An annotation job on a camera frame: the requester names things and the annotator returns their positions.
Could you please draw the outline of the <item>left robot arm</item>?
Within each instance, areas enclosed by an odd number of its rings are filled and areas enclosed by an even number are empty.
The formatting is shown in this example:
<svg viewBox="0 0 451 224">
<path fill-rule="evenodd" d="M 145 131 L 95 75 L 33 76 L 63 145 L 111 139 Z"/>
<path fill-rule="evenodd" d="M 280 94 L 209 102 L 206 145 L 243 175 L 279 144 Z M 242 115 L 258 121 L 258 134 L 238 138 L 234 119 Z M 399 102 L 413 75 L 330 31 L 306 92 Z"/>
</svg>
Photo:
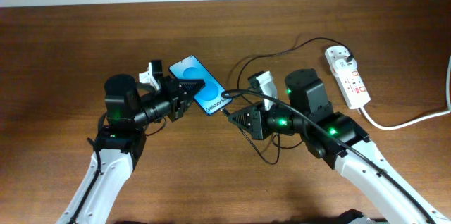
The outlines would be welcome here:
<svg viewBox="0 0 451 224">
<path fill-rule="evenodd" d="M 160 88 L 119 74 L 104 84 L 106 112 L 98 133 L 88 142 L 93 154 L 89 168 L 59 223 L 105 223 L 122 186 L 135 170 L 150 123 L 182 118 L 205 86 L 203 80 L 157 81 Z"/>
</svg>

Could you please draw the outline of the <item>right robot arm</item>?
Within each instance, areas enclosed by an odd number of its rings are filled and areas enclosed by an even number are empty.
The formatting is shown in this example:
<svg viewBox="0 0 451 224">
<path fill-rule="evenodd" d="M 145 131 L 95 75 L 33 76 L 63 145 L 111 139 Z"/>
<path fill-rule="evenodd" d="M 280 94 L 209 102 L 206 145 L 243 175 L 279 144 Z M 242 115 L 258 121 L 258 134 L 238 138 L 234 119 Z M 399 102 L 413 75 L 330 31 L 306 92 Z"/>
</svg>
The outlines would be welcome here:
<svg viewBox="0 0 451 224">
<path fill-rule="evenodd" d="M 296 70 L 285 78 L 289 103 L 265 94 L 255 79 L 249 83 L 249 89 L 230 89 L 221 95 L 262 99 L 228 116 L 253 139 L 299 134 L 312 155 L 349 180 L 389 223 L 450 222 L 388 163 L 361 126 L 333 110 L 315 70 Z"/>
</svg>

